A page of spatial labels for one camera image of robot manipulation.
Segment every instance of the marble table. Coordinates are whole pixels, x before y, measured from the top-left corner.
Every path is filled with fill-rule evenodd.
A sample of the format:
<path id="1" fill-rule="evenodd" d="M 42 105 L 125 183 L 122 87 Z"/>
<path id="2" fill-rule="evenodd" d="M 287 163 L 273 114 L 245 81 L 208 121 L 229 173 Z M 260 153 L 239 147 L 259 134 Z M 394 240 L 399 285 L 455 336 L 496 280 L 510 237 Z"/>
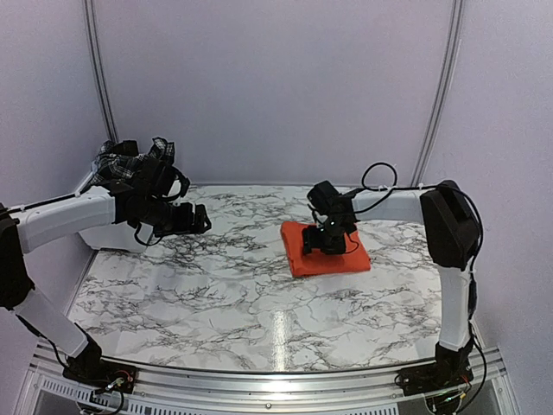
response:
<path id="1" fill-rule="evenodd" d="M 280 226 L 307 187 L 191 188 L 213 229 L 99 252 L 70 318 L 106 355 L 177 367 L 321 371 L 434 354 L 440 281 L 421 225 L 359 224 L 368 272 L 292 278 Z"/>

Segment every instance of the light purple wall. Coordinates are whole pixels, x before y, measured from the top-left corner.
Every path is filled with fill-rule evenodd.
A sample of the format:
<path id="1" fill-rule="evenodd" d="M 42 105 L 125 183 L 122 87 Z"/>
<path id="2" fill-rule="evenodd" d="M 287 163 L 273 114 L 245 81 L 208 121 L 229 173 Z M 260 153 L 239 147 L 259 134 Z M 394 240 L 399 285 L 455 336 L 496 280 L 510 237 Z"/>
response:
<path id="1" fill-rule="evenodd" d="M 456 179 L 486 228 L 477 322 L 521 412 L 553 408 L 553 8 L 466 2 L 453 86 L 425 182 Z"/>
<path id="2" fill-rule="evenodd" d="M 193 182 L 358 183 L 378 160 L 410 180 L 451 2 L 132 0 L 98 9 L 121 138 L 175 140 Z"/>
<path id="3" fill-rule="evenodd" d="M 62 195 L 105 140 L 80 2 L 0 4 L 0 201 Z M 77 237 L 27 256 L 29 275 L 63 309 L 91 250 Z M 10 414 L 35 338 L 0 310 L 0 402 Z"/>

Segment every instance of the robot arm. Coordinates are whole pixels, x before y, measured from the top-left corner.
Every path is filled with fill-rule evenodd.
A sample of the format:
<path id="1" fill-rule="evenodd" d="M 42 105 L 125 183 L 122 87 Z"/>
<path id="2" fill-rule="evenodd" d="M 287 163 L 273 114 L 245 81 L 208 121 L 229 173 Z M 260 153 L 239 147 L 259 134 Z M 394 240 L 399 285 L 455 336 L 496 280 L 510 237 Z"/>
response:
<path id="1" fill-rule="evenodd" d="M 303 231 L 303 251 L 318 248 L 326 254 L 343 254 L 345 237 L 356 230 L 355 223 L 366 220 L 404 220 L 424 224 L 429 253 L 440 274 L 442 285 L 442 330 L 436 345 L 436 364 L 428 373 L 404 372 L 406 394 L 436 389 L 466 373 L 467 358 L 474 339 L 470 318 L 476 302 L 475 282 L 468 262 L 480 236 L 477 221 L 462 192 L 452 181 L 430 191 L 383 191 L 355 189 L 340 194 L 329 182 L 317 184 L 309 193 L 317 225 Z M 432 378 L 428 381 L 418 379 Z"/>
<path id="2" fill-rule="evenodd" d="M 188 179 L 180 178 L 183 194 Z M 10 210 L 0 204 L 0 307 L 10 310 L 31 332 L 46 337 L 66 353 L 67 377 L 82 381 L 110 379 L 117 368 L 102 361 L 99 345 L 35 286 L 23 254 L 90 227 L 123 221 L 133 227 L 148 223 L 157 237 L 204 233 L 211 228 L 211 222 L 203 205 L 197 205 L 194 212 L 192 204 L 174 206 L 164 197 L 174 180 L 172 167 L 151 160 L 130 183 L 105 182 L 83 194 Z"/>

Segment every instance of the orange pad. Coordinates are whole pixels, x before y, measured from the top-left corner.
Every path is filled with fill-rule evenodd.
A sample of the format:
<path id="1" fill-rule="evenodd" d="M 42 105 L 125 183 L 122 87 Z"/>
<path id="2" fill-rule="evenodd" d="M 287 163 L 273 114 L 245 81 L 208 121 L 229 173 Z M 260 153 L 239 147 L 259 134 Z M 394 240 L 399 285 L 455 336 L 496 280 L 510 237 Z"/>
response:
<path id="1" fill-rule="evenodd" d="M 371 259 L 359 240 L 357 231 L 350 235 L 352 240 L 346 238 L 346 252 L 351 253 L 327 255 L 320 250 L 314 250 L 310 254 L 304 255 L 302 230 L 306 227 L 308 225 L 303 223 L 284 222 L 280 228 L 290 263 L 290 270 L 292 270 L 294 277 L 371 270 Z M 359 244 L 357 249 L 355 249 L 356 242 Z"/>

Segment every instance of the checkered fabric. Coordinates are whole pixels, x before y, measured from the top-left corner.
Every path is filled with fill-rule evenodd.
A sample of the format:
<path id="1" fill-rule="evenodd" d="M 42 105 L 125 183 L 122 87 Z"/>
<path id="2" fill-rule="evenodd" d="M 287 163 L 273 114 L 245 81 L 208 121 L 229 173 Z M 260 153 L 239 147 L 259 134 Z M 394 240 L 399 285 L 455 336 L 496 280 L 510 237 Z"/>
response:
<path id="1" fill-rule="evenodd" d="M 112 141 L 103 143 L 94 161 L 95 172 L 89 184 L 94 185 L 113 179 L 129 180 L 140 169 L 143 161 L 149 157 L 163 160 L 172 165 L 175 161 L 175 143 L 169 143 L 161 137 L 153 138 L 153 141 L 154 145 L 148 154 L 142 153 L 137 156 L 114 153 L 112 152 L 113 148 L 119 144 Z"/>

